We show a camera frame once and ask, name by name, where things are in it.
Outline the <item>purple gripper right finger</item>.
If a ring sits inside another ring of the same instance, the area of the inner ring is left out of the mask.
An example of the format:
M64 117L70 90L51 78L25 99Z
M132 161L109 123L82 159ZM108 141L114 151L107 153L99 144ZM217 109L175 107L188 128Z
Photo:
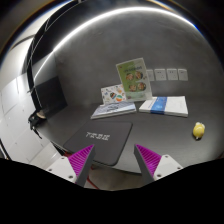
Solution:
M159 155L139 144L134 145L134 155L145 185L182 169L182 166L170 155Z

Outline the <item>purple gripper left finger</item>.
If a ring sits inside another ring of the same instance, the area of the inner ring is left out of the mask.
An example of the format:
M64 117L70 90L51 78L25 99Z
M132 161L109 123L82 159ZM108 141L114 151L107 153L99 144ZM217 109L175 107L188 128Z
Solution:
M47 171L83 187L94 156L95 146L90 145L68 157L61 156L47 168Z

